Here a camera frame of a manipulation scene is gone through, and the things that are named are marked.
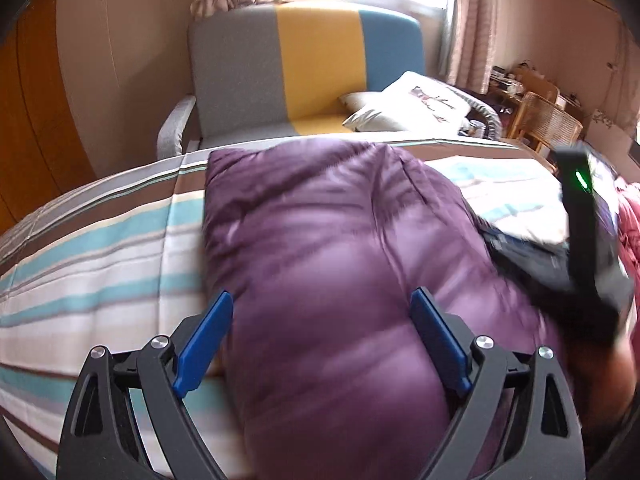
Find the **purple puffer jacket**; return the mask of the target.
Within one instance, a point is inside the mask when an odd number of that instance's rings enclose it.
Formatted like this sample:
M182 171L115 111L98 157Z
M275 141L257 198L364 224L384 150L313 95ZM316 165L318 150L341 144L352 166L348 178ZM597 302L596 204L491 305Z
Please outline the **purple puffer jacket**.
M222 358L262 479L413 479L449 424L411 293L525 353L554 324L501 276L460 190L387 144L213 151L206 286L230 292Z

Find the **pink clothing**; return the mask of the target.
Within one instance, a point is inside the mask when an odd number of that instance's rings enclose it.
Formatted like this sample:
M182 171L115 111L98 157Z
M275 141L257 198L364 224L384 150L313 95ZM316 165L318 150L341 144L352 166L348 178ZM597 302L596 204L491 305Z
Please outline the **pink clothing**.
M622 177L615 181L618 199L618 241L620 258L627 272L639 283L640 258L640 192L638 183Z

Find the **striped bed cover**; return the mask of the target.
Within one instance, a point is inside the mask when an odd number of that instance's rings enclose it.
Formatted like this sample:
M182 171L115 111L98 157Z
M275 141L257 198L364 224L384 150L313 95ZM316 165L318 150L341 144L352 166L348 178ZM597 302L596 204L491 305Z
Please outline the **striped bed cover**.
M352 142L288 142L318 139ZM234 148L259 152L288 142ZM565 240L559 181L521 150L463 141L400 149L451 181L472 220L484 218L503 232L540 242ZM203 229L213 151L78 188L2 236L1 418L30 471L54 477L66 408L92 347L140 348L203 311L218 294L206 286ZM248 457L222 350L224 345L202 384L186 396L186 408L229 477L261 479Z

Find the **rattan wooden chair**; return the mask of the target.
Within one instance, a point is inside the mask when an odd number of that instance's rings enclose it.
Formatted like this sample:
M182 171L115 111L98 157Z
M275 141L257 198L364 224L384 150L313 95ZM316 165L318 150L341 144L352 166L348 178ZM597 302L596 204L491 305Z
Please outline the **rattan wooden chair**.
M583 128L578 119L564 110L556 92L542 96L527 90L506 128L506 138L540 153L575 144Z

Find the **cluttered wooden desk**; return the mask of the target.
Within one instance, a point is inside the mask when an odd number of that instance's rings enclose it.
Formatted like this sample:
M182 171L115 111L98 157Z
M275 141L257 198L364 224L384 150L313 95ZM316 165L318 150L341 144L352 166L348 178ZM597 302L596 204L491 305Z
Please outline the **cluttered wooden desk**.
M526 63L514 68L495 65L489 78L489 92L509 100L515 107L520 105L527 92L533 92L552 102L578 122L585 120L582 106L575 99L563 93L554 82L529 68Z

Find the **wooden wardrobe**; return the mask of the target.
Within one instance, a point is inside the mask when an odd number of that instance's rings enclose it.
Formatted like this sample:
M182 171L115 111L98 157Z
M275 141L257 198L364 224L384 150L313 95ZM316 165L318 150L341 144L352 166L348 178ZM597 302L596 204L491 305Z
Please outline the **wooden wardrobe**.
M30 0L1 40L1 229L96 178L66 96L56 0Z

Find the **white embroidered pillow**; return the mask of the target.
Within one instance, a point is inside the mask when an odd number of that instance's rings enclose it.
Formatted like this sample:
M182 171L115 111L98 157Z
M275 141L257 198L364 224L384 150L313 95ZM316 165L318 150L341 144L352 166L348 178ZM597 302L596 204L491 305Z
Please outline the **white embroidered pillow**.
M456 136L466 125L471 105L443 82L403 73L382 91L376 107L358 110L343 126L357 132L408 131Z

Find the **pink patterned curtain right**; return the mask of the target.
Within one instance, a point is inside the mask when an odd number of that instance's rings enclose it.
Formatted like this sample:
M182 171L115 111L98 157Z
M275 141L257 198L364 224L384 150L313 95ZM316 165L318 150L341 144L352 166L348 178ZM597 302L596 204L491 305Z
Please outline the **pink patterned curtain right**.
M495 61L499 0L454 0L447 84L484 94Z

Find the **small white pillow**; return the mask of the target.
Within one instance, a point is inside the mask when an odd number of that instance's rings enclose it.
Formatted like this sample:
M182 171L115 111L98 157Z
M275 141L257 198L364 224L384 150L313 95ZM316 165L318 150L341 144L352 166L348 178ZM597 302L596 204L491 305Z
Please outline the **small white pillow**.
M349 113L356 113L363 107L376 107L380 101L381 93L377 91L350 92L340 96L341 104L349 111Z

